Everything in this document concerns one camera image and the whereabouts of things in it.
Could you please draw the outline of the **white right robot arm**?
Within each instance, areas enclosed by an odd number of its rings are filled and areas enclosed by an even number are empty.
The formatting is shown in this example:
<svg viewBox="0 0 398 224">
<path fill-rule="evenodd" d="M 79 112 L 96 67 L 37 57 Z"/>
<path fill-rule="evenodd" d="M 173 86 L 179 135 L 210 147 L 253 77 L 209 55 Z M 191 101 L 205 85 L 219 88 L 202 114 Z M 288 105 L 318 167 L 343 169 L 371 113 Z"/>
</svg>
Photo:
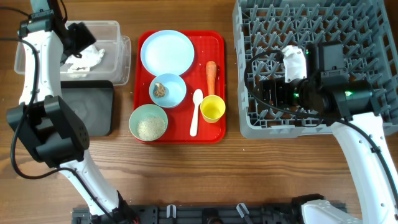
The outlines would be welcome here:
<svg viewBox="0 0 398 224">
<path fill-rule="evenodd" d="M 342 44 L 289 45 L 272 54 L 285 74 L 261 81 L 253 97 L 272 110 L 329 122 L 356 187 L 361 221 L 396 223 L 397 170 L 381 108 L 367 81 L 349 80 Z"/>
</svg>

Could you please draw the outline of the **white plastic spoon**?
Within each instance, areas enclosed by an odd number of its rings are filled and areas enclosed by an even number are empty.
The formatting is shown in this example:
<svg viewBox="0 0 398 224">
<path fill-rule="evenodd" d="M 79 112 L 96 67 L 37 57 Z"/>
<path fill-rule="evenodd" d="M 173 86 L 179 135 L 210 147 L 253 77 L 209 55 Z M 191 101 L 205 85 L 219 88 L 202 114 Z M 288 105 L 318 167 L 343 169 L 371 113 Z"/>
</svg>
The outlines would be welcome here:
<svg viewBox="0 0 398 224">
<path fill-rule="evenodd" d="M 195 137 L 197 135 L 198 131 L 198 110 L 199 106 L 203 101 L 203 92 L 200 89 L 196 89 L 193 93 L 193 104 L 194 104 L 194 110 L 193 110 L 193 116 L 192 116 L 192 122 L 190 125 L 190 135 L 191 137 Z"/>
</svg>

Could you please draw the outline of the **green bowl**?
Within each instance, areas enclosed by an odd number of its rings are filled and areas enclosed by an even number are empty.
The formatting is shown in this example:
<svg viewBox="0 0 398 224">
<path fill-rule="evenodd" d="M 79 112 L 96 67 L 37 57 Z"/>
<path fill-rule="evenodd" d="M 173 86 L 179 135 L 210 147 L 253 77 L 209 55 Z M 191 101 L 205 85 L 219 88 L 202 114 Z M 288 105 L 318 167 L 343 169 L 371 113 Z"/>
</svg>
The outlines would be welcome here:
<svg viewBox="0 0 398 224">
<path fill-rule="evenodd" d="M 163 136 L 167 130 L 168 117 L 159 106 L 146 104 L 136 108 L 129 118 L 132 135 L 144 142 L 151 142 Z"/>
</svg>

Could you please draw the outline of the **large light blue plate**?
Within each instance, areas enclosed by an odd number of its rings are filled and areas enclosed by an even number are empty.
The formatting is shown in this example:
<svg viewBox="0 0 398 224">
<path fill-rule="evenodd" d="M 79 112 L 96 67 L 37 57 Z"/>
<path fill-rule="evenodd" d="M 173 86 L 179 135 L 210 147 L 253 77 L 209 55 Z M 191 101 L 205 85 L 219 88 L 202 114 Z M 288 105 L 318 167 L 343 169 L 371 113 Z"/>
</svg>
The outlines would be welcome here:
<svg viewBox="0 0 398 224">
<path fill-rule="evenodd" d="M 160 30 L 151 34 L 141 47 L 141 63 L 152 75 L 182 75 L 192 65 L 195 49 L 192 41 L 176 30 Z"/>
</svg>

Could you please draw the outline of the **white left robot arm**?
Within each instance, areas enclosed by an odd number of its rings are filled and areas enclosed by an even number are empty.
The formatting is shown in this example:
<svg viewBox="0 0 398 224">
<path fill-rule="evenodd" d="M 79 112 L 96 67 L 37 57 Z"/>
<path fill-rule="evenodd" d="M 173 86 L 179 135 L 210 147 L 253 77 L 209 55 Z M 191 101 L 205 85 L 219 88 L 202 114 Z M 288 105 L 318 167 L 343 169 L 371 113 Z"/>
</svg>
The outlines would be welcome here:
<svg viewBox="0 0 398 224">
<path fill-rule="evenodd" d="M 25 50 L 25 79 L 17 107 L 6 120 L 13 143 L 31 157 L 63 174 L 89 207 L 92 223 L 138 223 L 139 217 L 101 174 L 90 151 L 83 121 L 62 99 L 60 68 L 70 56 L 95 43 L 82 22 L 67 24 L 62 1 L 31 2 L 32 13 L 20 23 L 16 41 Z"/>
</svg>

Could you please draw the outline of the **black tray bin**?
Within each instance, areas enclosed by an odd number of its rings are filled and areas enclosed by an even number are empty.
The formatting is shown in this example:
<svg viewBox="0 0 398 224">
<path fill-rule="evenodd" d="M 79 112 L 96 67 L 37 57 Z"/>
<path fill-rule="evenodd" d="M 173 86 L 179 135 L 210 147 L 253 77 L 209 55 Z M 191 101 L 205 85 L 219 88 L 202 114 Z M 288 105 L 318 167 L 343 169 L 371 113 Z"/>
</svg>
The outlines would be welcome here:
<svg viewBox="0 0 398 224">
<path fill-rule="evenodd" d="M 108 80 L 62 81 L 62 97 L 84 122 L 90 136 L 112 131 L 114 85 Z"/>
</svg>

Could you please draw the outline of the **white rice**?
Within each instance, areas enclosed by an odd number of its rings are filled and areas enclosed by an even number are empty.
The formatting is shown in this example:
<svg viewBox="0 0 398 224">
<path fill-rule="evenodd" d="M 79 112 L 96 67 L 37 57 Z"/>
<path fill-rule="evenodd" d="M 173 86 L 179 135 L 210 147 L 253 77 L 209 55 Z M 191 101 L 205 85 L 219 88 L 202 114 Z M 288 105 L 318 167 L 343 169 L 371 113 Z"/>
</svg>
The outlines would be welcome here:
<svg viewBox="0 0 398 224">
<path fill-rule="evenodd" d="M 137 133 L 145 141 L 153 141 L 161 137 L 166 130 L 165 121 L 158 116 L 146 117 L 137 124 Z"/>
</svg>

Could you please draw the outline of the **brown food scrap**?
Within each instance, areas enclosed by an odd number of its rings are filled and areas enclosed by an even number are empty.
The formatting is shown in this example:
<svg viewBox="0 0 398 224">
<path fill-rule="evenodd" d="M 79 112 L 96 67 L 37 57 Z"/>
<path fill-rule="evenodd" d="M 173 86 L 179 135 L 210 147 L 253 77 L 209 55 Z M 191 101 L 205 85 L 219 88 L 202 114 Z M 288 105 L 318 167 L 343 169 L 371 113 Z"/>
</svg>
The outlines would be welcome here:
<svg viewBox="0 0 398 224">
<path fill-rule="evenodd" d="M 166 87 L 163 84 L 161 84 L 159 82 L 156 82 L 155 83 L 154 96 L 156 98 L 162 98 L 162 97 L 165 96 L 165 94 L 166 94 Z"/>
</svg>

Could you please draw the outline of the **small light blue bowl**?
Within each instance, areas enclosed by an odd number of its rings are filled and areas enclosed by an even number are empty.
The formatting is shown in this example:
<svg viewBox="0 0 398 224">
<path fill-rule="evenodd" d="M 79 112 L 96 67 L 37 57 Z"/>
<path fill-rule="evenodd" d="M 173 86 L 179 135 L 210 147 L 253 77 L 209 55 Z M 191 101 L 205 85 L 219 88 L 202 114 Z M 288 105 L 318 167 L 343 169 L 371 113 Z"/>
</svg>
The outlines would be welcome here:
<svg viewBox="0 0 398 224">
<path fill-rule="evenodd" d="M 155 83 L 159 82 L 166 87 L 166 94 L 162 98 L 154 96 Z M 149 96 L 158 106 L 163 108 L 174 108 L 178 106 L 187 93 L 187 87 L 184 80 L 174 74 L 166 73 L 155 77 L 149 85 Z"/>
</svg>

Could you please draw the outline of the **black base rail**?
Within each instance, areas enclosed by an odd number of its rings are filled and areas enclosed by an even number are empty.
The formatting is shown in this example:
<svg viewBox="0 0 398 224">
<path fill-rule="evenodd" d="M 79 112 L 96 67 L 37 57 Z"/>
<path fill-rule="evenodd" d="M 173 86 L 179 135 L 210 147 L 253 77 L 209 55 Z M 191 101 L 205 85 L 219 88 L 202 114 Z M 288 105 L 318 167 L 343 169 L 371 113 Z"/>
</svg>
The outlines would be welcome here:
<svg viewBox="0 0 398 224">
<path fill-rule="evenodd" d="M 272 203 L 262 206 L 247 206 L 247 218 L 240 216 L 235 206 L 226 207 L 177 207 L 176 214 L 166 207 L 155 205 L 132 205 L 133 212 L 142 224 L 206 224 L 206 223 L 302 223 L 298 211 L 288 203 Z"/>
</svg>

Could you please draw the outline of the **orange carrot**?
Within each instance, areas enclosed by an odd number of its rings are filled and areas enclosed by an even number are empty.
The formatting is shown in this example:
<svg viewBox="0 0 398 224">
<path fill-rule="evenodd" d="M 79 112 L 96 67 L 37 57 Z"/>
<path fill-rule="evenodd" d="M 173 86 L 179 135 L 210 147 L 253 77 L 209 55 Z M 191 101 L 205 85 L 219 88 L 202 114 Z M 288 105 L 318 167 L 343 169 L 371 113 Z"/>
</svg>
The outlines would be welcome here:
<svg viewBox="0 0 398 224">
<path fill-rule="evenodd" d="M 206 81 L 208 87 L 208 94 L 215 94 L 215 79 L 216 79 L 217 65 L 214 61 L 206 63 Z"/>
</svg>

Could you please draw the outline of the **red serving tray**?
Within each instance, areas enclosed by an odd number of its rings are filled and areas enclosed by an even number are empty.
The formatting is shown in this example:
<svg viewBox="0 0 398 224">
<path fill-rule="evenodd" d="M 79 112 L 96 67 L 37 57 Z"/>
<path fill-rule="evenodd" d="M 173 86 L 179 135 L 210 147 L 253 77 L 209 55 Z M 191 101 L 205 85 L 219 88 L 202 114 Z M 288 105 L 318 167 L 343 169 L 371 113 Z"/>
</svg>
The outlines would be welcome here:
<svg viewBox="0 0 398 224">
<path fill-rule="evenodd" d="M 193 44 L 195 57 L 193 65 L 182 75 L 187 85 L 187 95 L 175 108 L 164 109 L 168 117 L 168 127 L 163 136 L 150 144 L 215 144 L 224 138 L 226 118 L 221 117 L 216 123 L 207 123 L 202 115 L 198 119 L 198 134 L 189 135 L 193 115 L 193 92 L 201 89 L 203 96 L 208 96 L 206 81 L 206 63 L 214 61 L 218 66 L 215 93 L 223 100 L 225 94 L 225 56 L 224 39 L 213 30 L 181 30 Z"/>
</svg>

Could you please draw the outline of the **yellow plastic cup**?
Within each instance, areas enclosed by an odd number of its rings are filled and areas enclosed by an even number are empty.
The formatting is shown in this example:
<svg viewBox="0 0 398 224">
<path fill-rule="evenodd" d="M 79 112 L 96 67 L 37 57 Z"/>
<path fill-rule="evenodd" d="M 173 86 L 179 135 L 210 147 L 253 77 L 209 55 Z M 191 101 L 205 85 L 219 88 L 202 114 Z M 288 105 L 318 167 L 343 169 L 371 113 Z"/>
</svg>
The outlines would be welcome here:
<svg viewBox="0 0 398 224">
<path fill-rule="evenodd" d="M 200 105 L 200 111 L 203 119 L 207 123 L 216 123 L 224 115 L 226 111 L 226 105 L 220 96 L 209 95 L 203 99 Z"/>
</svg>

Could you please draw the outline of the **white tissue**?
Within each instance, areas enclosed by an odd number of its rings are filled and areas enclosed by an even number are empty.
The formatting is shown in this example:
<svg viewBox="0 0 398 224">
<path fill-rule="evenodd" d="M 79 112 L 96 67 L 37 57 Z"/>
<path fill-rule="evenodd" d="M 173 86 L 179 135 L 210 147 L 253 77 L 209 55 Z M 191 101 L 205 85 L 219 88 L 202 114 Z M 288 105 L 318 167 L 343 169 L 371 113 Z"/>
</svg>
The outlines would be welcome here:
<svg viewBox="0 0 398 224">
<path fill-rule="evenodd" d="M 86 77 L 93 67 L 101 63 L 104 53 L 105 49 L 98 50 L 94 45 L 91 45 L 80 53 L 81 58 L 73 55 L 68 57 L 65 62 L 71 64 L 68 69 L 68 76 L 70 78 Z"/>
</svg>

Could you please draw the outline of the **grey dishwasher rack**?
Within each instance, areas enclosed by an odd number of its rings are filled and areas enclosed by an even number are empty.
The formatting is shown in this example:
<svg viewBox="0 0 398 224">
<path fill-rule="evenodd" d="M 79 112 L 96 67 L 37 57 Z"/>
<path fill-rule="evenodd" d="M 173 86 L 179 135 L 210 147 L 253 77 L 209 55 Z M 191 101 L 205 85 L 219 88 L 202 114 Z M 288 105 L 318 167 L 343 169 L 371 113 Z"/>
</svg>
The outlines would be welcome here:
<svg viewBox="0 0 398 224">
<path fill-rule="evenodd" d="M 233 35 L 239 123 L 245 138 L 330 134 L 325 123 L 270 110 L 248 93 L 261 80 L 284 76 L 273 50 L 329 41 L 343 44 L 349 79 L 366 80 L 373 87 L 385 134 L 397 132 L 397 49 L 383 1 L 237 1 Z"/>
</svg>

